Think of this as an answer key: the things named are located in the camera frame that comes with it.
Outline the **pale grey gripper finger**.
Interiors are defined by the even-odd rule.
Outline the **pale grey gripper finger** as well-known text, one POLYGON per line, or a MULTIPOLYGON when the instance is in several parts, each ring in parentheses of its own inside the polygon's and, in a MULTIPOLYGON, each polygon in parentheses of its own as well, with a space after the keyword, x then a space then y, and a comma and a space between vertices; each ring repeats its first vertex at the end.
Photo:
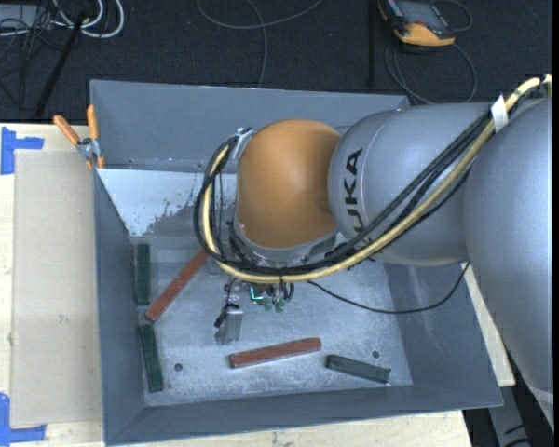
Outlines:
POLYGON ((227 342, 233 343, 239 340, 243 311, 232 307, 227 314, 227 342))
POLYGON ((226 345, 229 343, 228 341, 228 312, 229 308, 224 307, 218 318, 214 321, 214 328, 216 329, 216 333, 214 338, 218 345, 226 345))

